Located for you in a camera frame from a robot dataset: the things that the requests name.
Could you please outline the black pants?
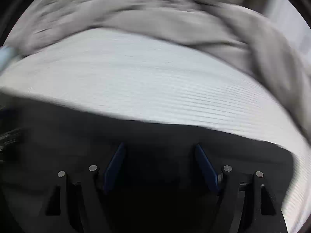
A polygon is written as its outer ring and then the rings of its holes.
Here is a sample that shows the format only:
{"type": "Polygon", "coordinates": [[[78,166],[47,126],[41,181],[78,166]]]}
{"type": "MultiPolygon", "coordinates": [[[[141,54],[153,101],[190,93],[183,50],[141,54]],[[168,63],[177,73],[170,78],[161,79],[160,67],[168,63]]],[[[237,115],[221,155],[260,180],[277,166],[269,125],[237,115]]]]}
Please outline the black pants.
{"type": "Polygon", "coordinates": [[[1,232],[286,232],[293,164],[269,142],[1,93],[1,232]],[[121,143],[118,176],[104,190],[121,143]],[[197,144],[218,191],[205,182],[197,144]]]}

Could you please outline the white honeycomb mattress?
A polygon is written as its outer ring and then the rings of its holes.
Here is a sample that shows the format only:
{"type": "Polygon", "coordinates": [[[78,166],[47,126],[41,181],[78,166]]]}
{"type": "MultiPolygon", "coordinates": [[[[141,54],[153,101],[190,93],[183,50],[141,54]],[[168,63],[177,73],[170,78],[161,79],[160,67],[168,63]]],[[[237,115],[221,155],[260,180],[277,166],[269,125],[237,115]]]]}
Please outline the white honeycomb mattress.
{"type": "Polygon", "coordinates": [[[1,74],[1,88],[98,114],[198,125],[264,140],[294,156],[283,203],[289,232],[310,213],[310,146],[275,97],[211,55],[143,35],[87,30],[1,74]]]}

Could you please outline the grey rumpled duvet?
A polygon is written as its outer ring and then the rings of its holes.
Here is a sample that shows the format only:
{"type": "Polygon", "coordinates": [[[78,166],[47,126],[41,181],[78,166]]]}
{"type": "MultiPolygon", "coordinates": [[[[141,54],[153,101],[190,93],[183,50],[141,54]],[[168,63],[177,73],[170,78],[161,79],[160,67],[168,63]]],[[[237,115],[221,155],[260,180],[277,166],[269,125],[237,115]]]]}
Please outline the grey rumpled duvet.
{"type": "Polygon", "coordinates": [[[6,43],[28,56],[93,28],[218,57],[262,83],[310,136],[310,63],[267,18],[237,0],[40,0],[17,21],[6,43]]]}

